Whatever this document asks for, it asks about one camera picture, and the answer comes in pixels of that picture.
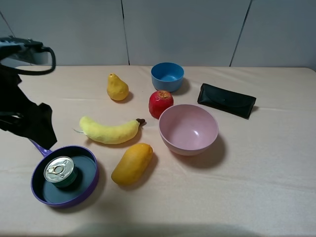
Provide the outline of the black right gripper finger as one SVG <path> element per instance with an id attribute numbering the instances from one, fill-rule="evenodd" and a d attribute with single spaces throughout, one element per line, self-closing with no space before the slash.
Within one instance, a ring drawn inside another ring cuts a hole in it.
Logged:
<path id="1" fill-rule="evenodd" d="M 26 130 L 26 137 L 47 150 L 57 143 L 52 125 L 46 123 L 33 124 Z"/>

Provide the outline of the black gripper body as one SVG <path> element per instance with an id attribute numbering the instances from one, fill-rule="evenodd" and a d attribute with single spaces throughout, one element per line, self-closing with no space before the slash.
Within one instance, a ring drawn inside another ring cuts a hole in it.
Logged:
<path id="1" fill-rule="evenodd" d="M 0 128 L 26 138 L 53 138 L 52 108 L 29 99 L 1 99 Z"/>

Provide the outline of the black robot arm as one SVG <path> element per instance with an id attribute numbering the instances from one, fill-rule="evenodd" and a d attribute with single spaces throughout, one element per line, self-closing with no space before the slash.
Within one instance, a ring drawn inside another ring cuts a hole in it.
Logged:
<path id="1" fill-rule="evenodd" d="M 32 102 L 20 89 L 16 68 L 0 66 L 0 128 L 50 149 L 57 138 L 48 104 Z"/>

